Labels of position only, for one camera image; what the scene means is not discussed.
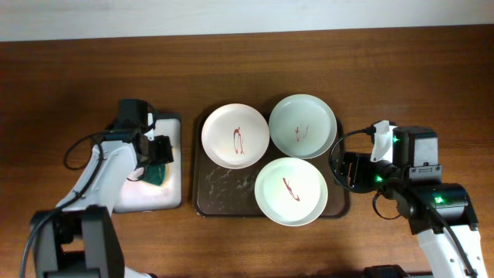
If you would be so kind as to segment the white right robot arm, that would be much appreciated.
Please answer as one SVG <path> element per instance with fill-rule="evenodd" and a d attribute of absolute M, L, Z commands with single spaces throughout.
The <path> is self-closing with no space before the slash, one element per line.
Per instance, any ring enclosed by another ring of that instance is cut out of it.
<path fill-rule="evenodd" d="M 333 180 L 349 192 L 396 201 L 434 277 L 485 277 L 479 221 L 468 192 L 442 182 L 438 135 L 429 127 L 396 127 L 389 142 L 389 160 L 350 151 L 329 156 Z"/>

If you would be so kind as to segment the light green stained plate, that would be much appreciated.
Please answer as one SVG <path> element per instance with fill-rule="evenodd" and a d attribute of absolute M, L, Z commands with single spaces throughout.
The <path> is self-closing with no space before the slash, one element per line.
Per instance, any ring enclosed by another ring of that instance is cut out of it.
<path fill-rule="evenodd" d="M 293 158 L 316 158 L 333 145 L 337 119 L 320 98 L 295 94 L 274 106 L 269 115 L 269 133 L 282 153 Z"/>

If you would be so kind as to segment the white stained plate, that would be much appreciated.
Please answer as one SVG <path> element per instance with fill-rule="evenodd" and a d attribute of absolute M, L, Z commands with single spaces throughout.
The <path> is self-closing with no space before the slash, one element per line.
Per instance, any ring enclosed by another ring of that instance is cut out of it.
<path fill-rule="evenodd" d="M 269 162 L 255 180 L 262 213 L 280 225 L 297 227 L 319 218 L 329 197 L 326 181 L 312 164 L 298 158 Z"/>

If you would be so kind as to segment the green and yellow sponge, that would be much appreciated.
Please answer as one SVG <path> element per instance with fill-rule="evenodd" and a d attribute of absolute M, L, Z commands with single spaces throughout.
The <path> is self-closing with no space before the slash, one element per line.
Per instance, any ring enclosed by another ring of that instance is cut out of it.
<path fill-rule="evenodd" d="M 147 166 L 144 169 L 141 180 L 151 185 L 163 186 L 167 181 L 168 172 L 166 164 Z"/>

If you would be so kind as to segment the pink stained plate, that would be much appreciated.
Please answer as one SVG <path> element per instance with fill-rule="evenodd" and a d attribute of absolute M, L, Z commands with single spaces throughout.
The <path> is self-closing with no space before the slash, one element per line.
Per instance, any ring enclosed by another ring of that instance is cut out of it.
<path fill-rule="evenodd" d="M 261 159 L 269 146 L 269 127 L 256 109 L 230 103 L 214 110 L 201 130 L 207 156 L 229 169 L 247 168 Z"/>

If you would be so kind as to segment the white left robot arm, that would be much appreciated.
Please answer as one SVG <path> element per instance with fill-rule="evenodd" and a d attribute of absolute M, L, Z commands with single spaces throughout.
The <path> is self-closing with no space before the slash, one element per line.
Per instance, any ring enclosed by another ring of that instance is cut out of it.
<path fill-rule="evenodd" d="M 86 136 L 92 151 L 77 183 L 54 209 L 31 219 L 20 276 L 29 256 L 37 277 L 141 275 L 124 262 L 111 214 L 132 172 L 174 160 L 169 137 L 147 136 L 156 123 L 157 111 L 147 101 L 123 99 L 115 120 Z"/>

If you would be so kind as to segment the black tray with white liner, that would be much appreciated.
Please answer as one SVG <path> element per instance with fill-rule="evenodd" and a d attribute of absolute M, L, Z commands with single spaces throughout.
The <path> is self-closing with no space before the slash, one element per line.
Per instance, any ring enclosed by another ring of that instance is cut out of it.
<path fill-rule="evenodd" d="M 141 180 L 145 168 L 134 170 L 123 184 L 113 208 L 115 213 L 175 209 L 181 204 L 181 117 L 179 114 L 160 114 L 154 121 L 154 136 L 169 136 L 171 140 L 174 161 L 166 164 L 167 181 L 163 186 L 151 185 Z"/>

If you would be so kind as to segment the brown plastic tray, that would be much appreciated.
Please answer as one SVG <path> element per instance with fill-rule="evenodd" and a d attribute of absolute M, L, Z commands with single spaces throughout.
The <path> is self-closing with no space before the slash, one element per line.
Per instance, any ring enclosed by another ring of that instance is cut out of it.
<path fill-rule="evenodd" d="M 264 166 L 278 158 L 284 158 L 274 143 L 254 165 L 242 169 L 223 168 L 205 153 L 201 142 L 201 131 L 207 117 L 214 110 L 204 110 L 195 121 L 194 172 L 191 186 L 191 203 L 203 217 L 255 218 L 264 213 L 255 200 L 255 180 Z M 310 164 L 323 175 L 328 189 L 328 199 L 320 218 L 339 219 L 350 210 L 350 193 L 333 180 L 328 165 L 329 153 L 311 158 Z"/>

